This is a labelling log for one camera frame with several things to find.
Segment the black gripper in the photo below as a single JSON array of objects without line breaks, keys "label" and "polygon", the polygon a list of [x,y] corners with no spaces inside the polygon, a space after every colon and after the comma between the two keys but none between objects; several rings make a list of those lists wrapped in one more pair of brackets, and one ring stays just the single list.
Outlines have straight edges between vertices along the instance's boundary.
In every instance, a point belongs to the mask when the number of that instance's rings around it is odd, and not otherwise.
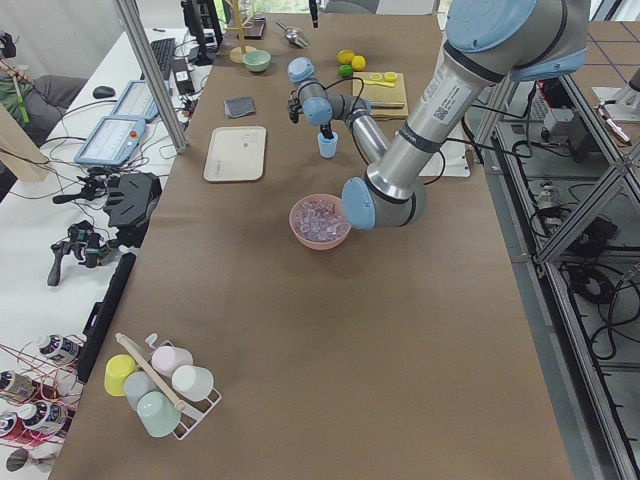
[{"label": "black gripper", "polygon": [[[309,6],[309,13],[312,20],[312,25],[314,27],[318,27],[319,26],[318,3],[316,0],[308,0],[308,6]],[[289,98],[287,100],[287,111],[288,111],[289,119],[293,124],[297,124],[299,122],[299,116],[300,116],[301,110],[302,110],[302,105],[298,98],[297,92],[291,91]],[[331,140],[334,138],[334,134],[333,134],[330,123],[321,125],[320,133],[327,140]]]}]

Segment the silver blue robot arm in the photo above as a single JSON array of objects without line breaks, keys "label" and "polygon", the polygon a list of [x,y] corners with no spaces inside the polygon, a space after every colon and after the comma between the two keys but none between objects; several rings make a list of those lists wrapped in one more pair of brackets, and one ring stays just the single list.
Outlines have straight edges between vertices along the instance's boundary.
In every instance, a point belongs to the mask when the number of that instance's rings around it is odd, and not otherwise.
[{"label": "silver blue robot arm", "polygon": [[534,81],[577,71],[587,53],[589,11],[587,1],[453,2],[442,62],[393,139],[376,124],[368,101],[328,91],[310,59],[292,60],[291,121],[304,115],[326,139],[333,137],[331,122],[343,121],[369,163],[342,188],[347,222],[360,230],[415,222],[426,207],[420,173],[479,94],[504,78]]}]

